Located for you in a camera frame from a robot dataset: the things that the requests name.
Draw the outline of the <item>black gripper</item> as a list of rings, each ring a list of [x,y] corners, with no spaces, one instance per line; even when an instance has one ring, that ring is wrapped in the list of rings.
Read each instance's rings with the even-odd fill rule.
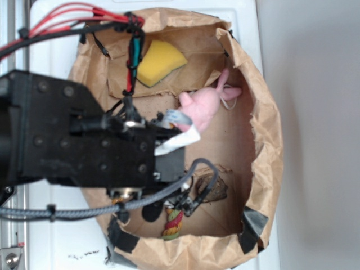
[[[184,175],[185,147],[194,143],[194,124],[168,123],[153,125],[157,139],[155,140],[155,167],[152,180],[143,189],[122,187],[107,190],[112,199],[127,199],[153,196],[178,182]],[[200,196],[192,199],[188,195],[178,195],[167,199],[169,206],[191,216],[200,205]],[[163,205],[155,202],[142,208],[142,218],[147,222],[155,222],[163,211]]]

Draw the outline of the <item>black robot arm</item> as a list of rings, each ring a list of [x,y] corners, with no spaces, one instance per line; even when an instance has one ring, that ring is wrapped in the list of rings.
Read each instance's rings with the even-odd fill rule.
[[[162,203],[179,194],[195,166],[183,169],[177,129],[149,122],[126,94],[104,110],[83,85],[14,70],[1,77],[1,195],[46,179],[53,185],[103,188],[130,202],[99,208],[44,210],[1,207],[18,221],[72,221]]]

